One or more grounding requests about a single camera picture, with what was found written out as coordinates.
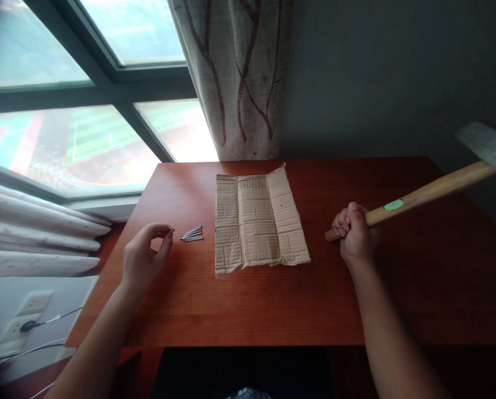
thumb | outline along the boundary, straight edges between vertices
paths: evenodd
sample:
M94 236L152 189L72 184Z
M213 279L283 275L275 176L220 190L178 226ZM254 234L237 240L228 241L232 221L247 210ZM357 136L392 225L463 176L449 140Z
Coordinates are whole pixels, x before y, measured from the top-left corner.
M360 210L359 204L356 202L350 202L347 211L349 213L349 218L351 219L351 228L358 228L359 230L368 229L366 224L366 219L364 214Z
M159 251L157 251L157 257L161 259L166 259L168 257L168 254L170 253L170 249L172 248L173 244L173 239L172 236L174 234L173 230L170 230L166 235L163 237L163 243L161 244L161 248L159 248Z

electrical outlet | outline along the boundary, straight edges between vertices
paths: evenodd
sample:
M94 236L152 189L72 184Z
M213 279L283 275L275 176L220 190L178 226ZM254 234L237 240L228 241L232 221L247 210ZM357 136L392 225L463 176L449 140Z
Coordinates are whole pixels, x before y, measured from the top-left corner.
M53 291L30 292L24 300L21 310L17 313L17 316L42 313L44 308L47 307L53 294Z
M16 341L16 340L25 340L31 331L21 332L21 326L27 321L33 320L38 321L41 313L35 313L30 315L22 315L15 316L8 324L4 333L2 335L2 339L0 339L0 344L4 342Z

patterned curtain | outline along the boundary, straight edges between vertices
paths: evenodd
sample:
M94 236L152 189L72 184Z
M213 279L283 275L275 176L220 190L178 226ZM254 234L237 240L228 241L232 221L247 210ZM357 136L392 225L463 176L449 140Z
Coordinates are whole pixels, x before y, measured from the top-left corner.
M276 158L292 0L168 3L218 158Z
M95 267L111 223L0 186L0 277L74 276Z

hand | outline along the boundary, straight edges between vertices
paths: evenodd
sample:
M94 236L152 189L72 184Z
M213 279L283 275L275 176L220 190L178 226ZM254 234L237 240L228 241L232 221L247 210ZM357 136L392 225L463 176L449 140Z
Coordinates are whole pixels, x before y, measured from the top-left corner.
M122 286L134 294L144 295L155 276L166 264L172 248L174 229L167 224L146 225L124 248ZM159 251L150 248L154 238L162 238Z
M333 221L333 230L344 237L340 240L340 254L350 272L360 265L373 264L374 261L380 229L367 226L364 219L367 212L365 207L351 202Z

gray wall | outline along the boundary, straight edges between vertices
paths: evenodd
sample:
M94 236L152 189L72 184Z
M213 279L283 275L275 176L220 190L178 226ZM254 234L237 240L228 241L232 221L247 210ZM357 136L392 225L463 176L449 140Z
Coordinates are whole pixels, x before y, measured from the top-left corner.
M477 158L452 134L496 127L496 1L295 0L280 156ZM470 191L496 221L496 178Z

